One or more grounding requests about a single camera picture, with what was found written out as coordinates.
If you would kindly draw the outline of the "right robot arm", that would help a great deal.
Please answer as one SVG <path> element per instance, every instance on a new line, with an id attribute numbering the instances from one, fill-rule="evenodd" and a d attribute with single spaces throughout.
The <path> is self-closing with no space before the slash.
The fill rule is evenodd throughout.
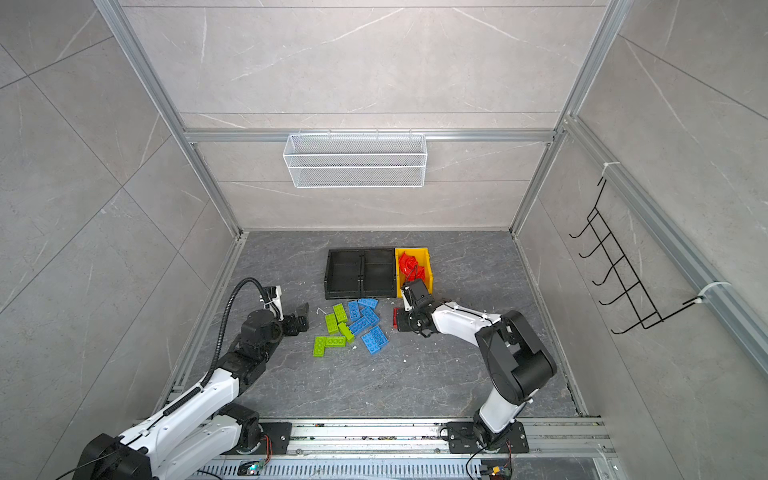
<path id="1" fill-rule="evenodd" d="M 471 449 L 498 450 L 513 442 L 513 425 L 534 395 L 557 373 L 556 362 L 524 315 L 516 310 L 484 313 L 433 296 L 422 280 L 401 289 L 404 307 L 397 329 L 424 338 L 451 335 L 478 348 L 493 389 L 464 431 L 450 436 L 471 438 Z"/>

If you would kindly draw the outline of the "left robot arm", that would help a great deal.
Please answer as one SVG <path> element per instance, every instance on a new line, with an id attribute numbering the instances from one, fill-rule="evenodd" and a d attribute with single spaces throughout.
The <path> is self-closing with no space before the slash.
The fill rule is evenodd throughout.
<path id="1" fill-rule="evenodd" d="M 284 335 L 309 329 L 308 311 L 305 303 L 281 321 L 268 310 L 249 314 L 235 345 L 212 374 L 138 425 L 91 440 L 72 478 L 186 479 L 227 452 L 271 456 L 276 446 L 286 444 L 290 425 L 265 431 L 259 414 L 236 398 L 264 373 Z"/>

